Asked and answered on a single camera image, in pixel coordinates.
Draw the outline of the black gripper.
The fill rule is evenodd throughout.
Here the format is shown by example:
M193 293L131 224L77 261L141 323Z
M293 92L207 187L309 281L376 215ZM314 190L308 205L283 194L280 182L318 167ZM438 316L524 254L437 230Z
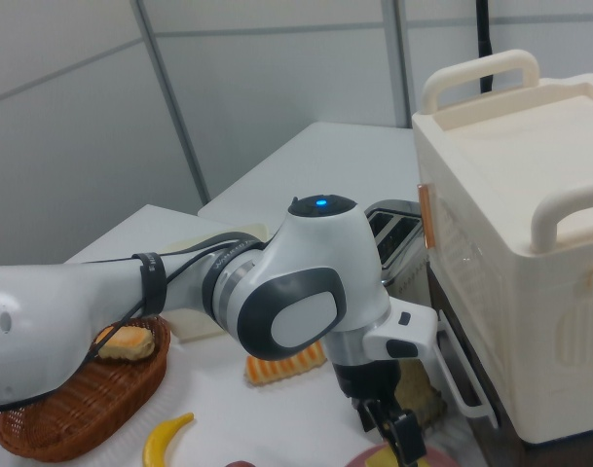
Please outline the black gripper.
M426 456L426 445L417 417L393 401L401 379L396 360L374 361L358 366L334 364L342 392L356 400L356 411L364 432L375 428L388 443L398 466L417 466ZM373 419L368 401L373 402Z

